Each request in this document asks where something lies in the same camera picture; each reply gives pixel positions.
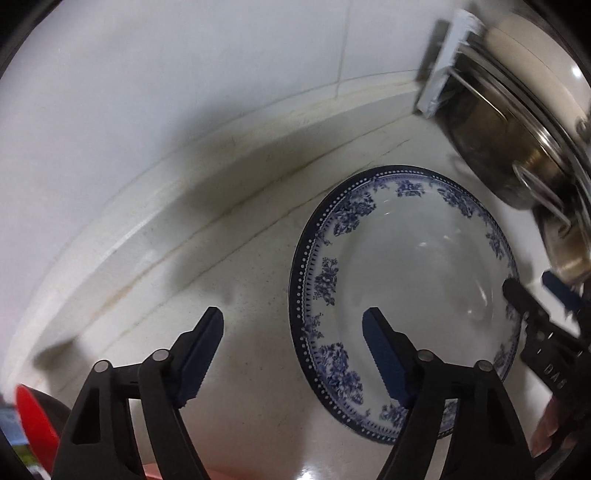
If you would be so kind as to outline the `right hand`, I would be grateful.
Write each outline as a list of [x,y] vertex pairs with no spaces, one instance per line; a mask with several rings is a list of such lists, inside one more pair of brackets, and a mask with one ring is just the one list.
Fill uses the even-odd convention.
[[552,397],[530,439],[530,452],[533,458],[545,453],[552,445],[552,436],[568,417],[568,410],[562,403]]

